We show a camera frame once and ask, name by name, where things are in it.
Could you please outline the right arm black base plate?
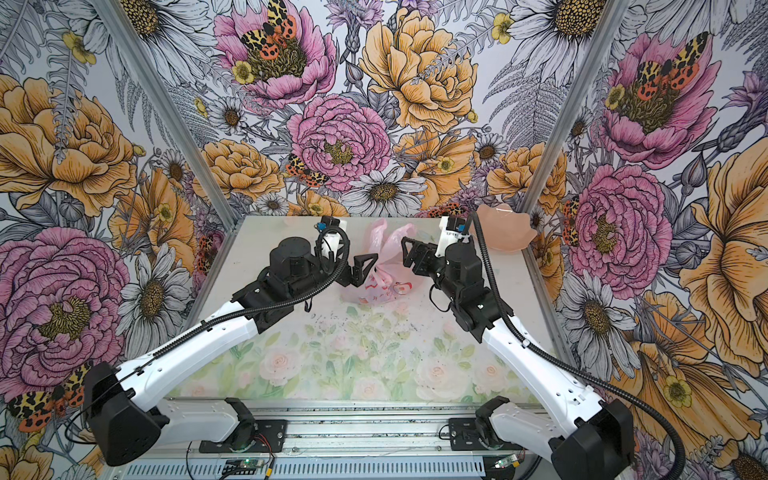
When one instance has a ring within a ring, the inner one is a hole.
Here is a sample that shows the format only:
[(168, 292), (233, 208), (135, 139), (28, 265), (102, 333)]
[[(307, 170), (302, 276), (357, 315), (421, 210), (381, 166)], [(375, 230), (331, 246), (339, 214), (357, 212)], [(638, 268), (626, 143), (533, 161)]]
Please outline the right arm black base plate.
[(452, 451), (512, 451), (522, 446), (506, 441), (485, 438), (474, 418), (453, 417), (438, 432), (442, 440), (448, 441)]

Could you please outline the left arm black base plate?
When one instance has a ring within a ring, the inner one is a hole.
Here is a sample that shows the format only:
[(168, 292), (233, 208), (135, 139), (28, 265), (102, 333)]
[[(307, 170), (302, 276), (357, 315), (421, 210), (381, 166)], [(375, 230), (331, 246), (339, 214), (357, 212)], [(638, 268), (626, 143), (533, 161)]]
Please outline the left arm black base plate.
[(201, 441), (198, 451), (203, 454), (281, 453), (287, 426), (286, 420), (246, 421), (222, 441)]

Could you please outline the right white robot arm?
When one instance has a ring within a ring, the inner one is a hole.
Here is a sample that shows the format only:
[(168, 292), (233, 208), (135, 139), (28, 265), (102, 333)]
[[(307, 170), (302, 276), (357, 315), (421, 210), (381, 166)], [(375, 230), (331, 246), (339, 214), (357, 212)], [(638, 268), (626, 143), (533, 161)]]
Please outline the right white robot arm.
[(476, 412), (490, 445), (519, 445), (549, 461), (562, 479), (617, 479), (630, 467), (633, 421), (621, 402), (605, 402), (565, 367), (537, 353), (537, 342), (495, 294), (470, 240), (445, 247), (411, 238), (401, 242), (403, 264), (428, 277), (449, 300), (457, 324), (523, 381), (546, 410), (522, 410), (497, 397)]

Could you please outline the pink printed plastic bag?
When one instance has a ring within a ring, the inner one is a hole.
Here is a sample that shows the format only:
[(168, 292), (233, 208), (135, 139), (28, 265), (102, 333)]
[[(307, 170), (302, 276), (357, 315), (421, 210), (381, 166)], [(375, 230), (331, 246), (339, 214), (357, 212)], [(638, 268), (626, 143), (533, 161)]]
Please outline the pink printed plastic bag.
[(350, 303), (376, 306), (399, 301), (414, 293), (423, 278), (403, 266), (402, 240), (415, 238), (418, 229), (413, 223), (390, 228), (386, 219), (374, 221), (366, 228), (362, 254), (378, 255), (378, 259), (360, 287), (343, 287), (341, 297)]

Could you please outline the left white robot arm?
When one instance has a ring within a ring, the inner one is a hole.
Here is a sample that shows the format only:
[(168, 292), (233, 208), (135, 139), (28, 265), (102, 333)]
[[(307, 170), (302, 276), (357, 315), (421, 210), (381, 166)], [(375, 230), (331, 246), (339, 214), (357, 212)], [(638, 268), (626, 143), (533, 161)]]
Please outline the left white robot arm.
[(126, 465), (165, 443), (201, 441), (246, 450), (257, 437), (256, 420), (229, 397), (200, 410), (167, 402), (167, 394), (231, 348), (276, 325), (337, 283), (361, 286), (378, 260), (350, 256), (349, 238), (338, 227), (315, 242), (283, 239), (269, 264), (212, 316), (160, 347), (118, 366), (101, 363), (85, 377), (83, 417), (104, 461)]

